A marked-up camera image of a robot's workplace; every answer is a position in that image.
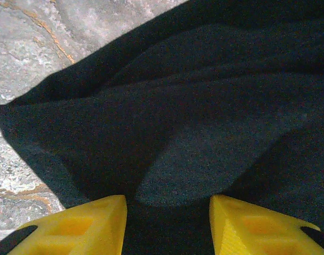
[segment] dark fabric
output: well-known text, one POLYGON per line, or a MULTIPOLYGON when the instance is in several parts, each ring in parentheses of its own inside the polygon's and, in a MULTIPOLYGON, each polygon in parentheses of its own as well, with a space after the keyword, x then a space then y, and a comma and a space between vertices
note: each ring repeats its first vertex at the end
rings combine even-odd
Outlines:
POLYGON ((218 193, 324 230, 324 1, 189 1, 0 106, 0 127, 66 207, 126 195, 123 254, 213 254, 218 193))

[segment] stone floor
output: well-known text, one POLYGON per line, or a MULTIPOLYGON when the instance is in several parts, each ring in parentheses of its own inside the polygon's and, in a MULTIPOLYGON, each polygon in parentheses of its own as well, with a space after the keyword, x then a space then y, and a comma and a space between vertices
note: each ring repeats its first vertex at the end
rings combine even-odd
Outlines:
MULTIPOLYGON (((0 0, 0 104, 185 0, 0 0)), ((0 132, 0 239, 63 210, 0 132)))

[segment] gray stone surface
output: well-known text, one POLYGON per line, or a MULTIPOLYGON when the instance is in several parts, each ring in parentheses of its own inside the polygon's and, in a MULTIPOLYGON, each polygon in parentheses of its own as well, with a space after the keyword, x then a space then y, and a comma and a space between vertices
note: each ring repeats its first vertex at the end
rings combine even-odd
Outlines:
MULTIPOLYGON (((0 104, 185 0, 0 0, 0 104)), ((0 239, 63 210, 0 132, 0 239)))

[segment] marble pattern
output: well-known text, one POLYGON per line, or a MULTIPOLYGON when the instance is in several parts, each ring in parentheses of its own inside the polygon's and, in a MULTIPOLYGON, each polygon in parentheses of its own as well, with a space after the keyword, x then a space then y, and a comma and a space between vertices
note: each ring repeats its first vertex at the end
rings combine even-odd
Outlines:
MULTIPOLYGON (((0 104, 185 0, 0 0, 0 104)), ((0 132, 0 240, 64 207, 0 132)))

